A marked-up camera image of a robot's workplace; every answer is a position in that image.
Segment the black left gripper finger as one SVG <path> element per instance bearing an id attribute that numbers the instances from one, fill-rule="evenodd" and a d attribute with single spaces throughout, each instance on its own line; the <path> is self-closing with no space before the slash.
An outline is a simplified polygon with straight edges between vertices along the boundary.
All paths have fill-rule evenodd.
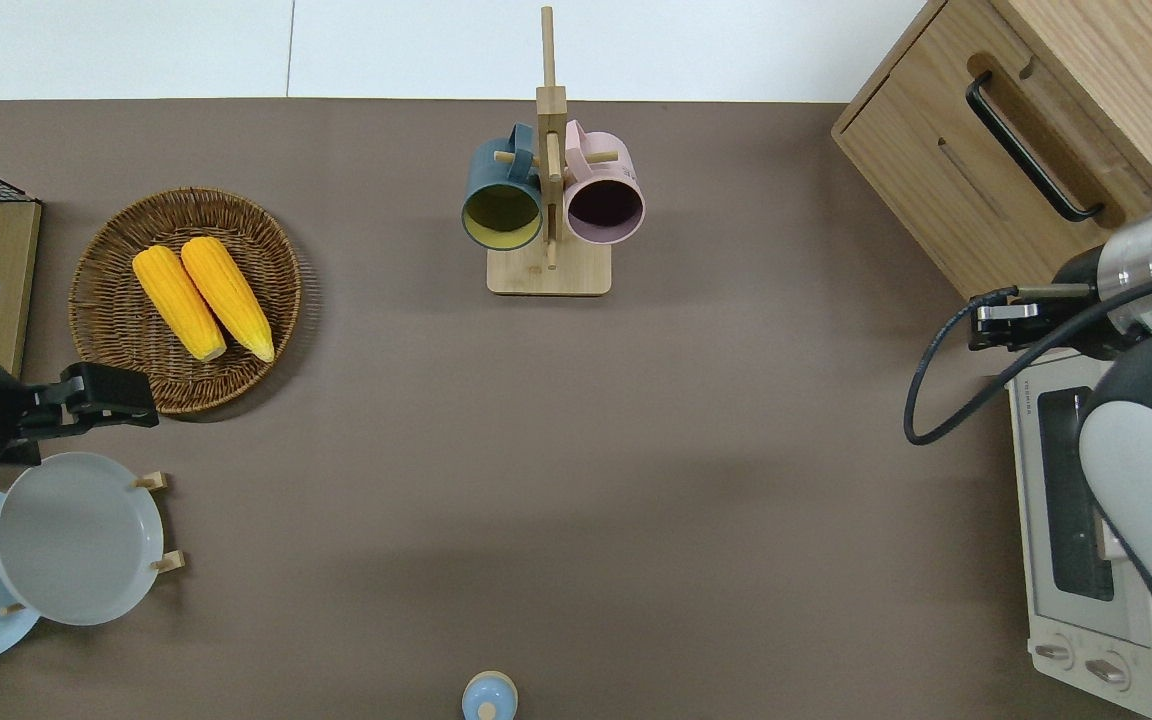
<path id="1" fill-rule="evenodd" d="M 55 382 L 31 386 L 41 404 L 151 404 L 147 376 L 137 370 L 101 363 L 73 363 Z"/>
<path id="2" fill-rule="evenodd" d="M 154 429 L 160 418 L 156 406 L 109 406 L 99 401 L 71 401 L 56 406 L 40 427 L 41 439 L 60 439 L 88 434 L 93 429 Z"/>

